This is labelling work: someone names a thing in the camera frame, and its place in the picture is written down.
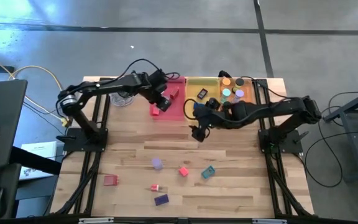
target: purple cube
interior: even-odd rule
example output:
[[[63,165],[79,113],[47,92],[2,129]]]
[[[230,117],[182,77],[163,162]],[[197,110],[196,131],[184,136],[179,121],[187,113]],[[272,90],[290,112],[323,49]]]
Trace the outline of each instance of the purple cube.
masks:
[[[163,203],[168,203],[169,202],[168,195],[162,195],[156,197],[154,198],[154,201],[155,201],[155,206],[162,205]]]
[[[161,159],[152,159],[152,164],[154,166],[154,169],[157,169],[157,170],[162,169],[162,161],[161,161]]]

